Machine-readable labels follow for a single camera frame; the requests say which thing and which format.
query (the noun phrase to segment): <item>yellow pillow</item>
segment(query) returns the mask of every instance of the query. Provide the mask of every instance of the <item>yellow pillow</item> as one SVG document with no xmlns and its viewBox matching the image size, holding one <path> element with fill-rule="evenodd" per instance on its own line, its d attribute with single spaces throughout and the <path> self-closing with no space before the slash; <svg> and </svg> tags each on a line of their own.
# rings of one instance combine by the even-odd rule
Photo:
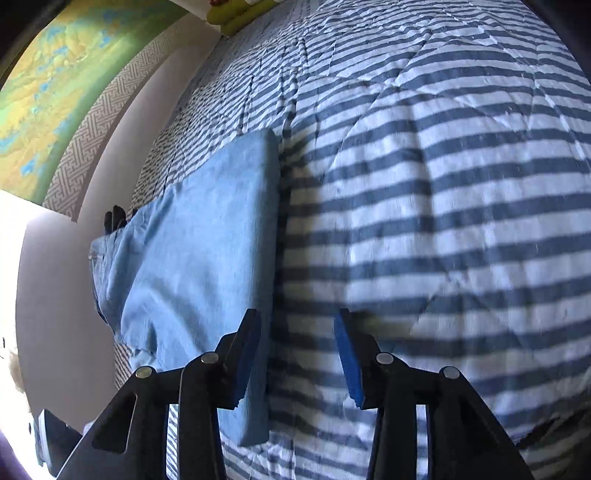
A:
<svg viewBox="0 0 591 480">
<path fill-rule="evenodd" d="M 242 15 L 238 15 L 232 18 L 227 23 L 222 25 L 222 35 L 227 37 L 233 36 L 236 32 L 241 30 L 243 27 L 246 27 L 249 23 L 253 20 L 256 20 L 262 14 L 267 13 L 269 10 L 273 9 L 277 5 L 281 3 L 281 0 L 260 0 L 255 5 L 251 6 L 248 10 L 246 10 Z"/>
<path fill-rule="evenodd" d="M 207 23 L 210 25 L 223 25 L 229 22 L 232 18 L 244 13 L 251 6 L 257 4 L 261 0 L 228 0 L 225 4 L 211 7 L 207 12 Z"/>
</svg>

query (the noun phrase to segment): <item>patterned border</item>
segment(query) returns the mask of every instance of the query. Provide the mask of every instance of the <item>patterned border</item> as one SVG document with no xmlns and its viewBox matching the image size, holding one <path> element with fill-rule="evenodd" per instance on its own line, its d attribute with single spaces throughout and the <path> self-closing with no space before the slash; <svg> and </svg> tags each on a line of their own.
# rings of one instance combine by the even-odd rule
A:
<svg viewBox="0 0 591 480">
<path fill-rule="evenodd" d="M 66 148 L 43 206 L 76 221 L 92 174 L 119 120 L 145 82 L 177 48 L 195 42 L 203 21 L 187 14 L 139 52 L 96 100 Z"/>
</svg>

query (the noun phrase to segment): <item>blue striped comforter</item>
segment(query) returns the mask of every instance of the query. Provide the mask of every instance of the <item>blue striped comforter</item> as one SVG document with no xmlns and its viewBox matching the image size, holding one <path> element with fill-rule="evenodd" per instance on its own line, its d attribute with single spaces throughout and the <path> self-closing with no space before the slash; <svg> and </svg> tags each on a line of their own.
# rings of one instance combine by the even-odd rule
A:
<svg viewBox="0 0 591 480">
<path fill-rule="evenodd" d="M 224 441 L 231 478 L 365 477 L 375 412 L 346 390 L 342 306 L 410 365 L 460 368 L 516 442 L 558 418 L 522 454 L 560 477 L 591 431 L 557 427 L 591 399 L 590 100 L 518 0 L 291 0 L 220 42 L 133 206 L 236 135 L 280 140 L 273 431 Z M 171 477 L 175 433 L 173 410 Z"/>
</svg>

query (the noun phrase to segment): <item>green and yellow painting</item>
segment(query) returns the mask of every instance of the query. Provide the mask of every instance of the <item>green and yellow painting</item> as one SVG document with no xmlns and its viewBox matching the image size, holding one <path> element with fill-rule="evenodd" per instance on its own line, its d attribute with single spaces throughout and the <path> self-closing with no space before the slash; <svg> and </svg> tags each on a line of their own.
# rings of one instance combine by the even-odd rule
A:
<svg viewBox="0 0 591 480">
<path fill-rule="evenodd" d="M 0 91 L 0 188 L 41 204 L 105 87 L 186 13 L 168 0 L 73 0 L 33 39 Z"/>
</svg>

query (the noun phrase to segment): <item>metal screw head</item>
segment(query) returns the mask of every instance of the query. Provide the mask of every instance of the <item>metal screw head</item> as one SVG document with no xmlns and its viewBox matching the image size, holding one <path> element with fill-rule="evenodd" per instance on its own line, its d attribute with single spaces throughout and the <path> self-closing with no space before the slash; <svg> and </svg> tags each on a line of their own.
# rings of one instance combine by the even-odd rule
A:
<svg viewBox="0 0 591 480">
<path fill-rule="evenodd" d="M 389 365 L 394 362 L 394 357 L 388 352 L 380 352 L 375 356 L 375 360 L 380 365 Z"/>
<path fill-rule="evenodd" d="M 148 378 L 152 375 L 152 369 L 150 367 L 139 367 L 135 371 L 135 376 L 138 378 Z"/>
<path fill-rule="evenodd" d="M 456 378 L 460 378 L 460 371 L 456 367 L 452 367 L 450 365 L 449 367 L 443 368 L 443 375 L 446 378 L 449 378 L 451 380 L 455 380 Z"/>
<path fill-rule="evenodd" d="M 205 352 L 201 356 L 201 361 L 204 364 L 214 364 L 217 363 L 218 360 L 220 360 L 220 356 L 216 352 Z"/>
</svg>

